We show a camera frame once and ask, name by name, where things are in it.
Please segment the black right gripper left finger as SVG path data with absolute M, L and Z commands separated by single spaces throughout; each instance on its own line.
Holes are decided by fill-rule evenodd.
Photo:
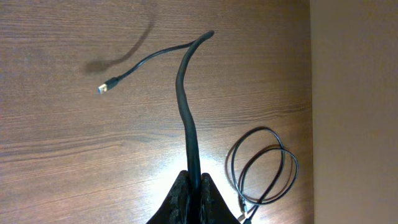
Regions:
M 179 172 L 158 211 L 147 224 L 186 224 L 190 211 L 192 188 L 188 172 Z

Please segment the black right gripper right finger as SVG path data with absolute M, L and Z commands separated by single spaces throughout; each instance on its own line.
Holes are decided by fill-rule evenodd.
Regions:
M 201 224 L 240 224 L 229 210 L 211 175 L 201 175 Z

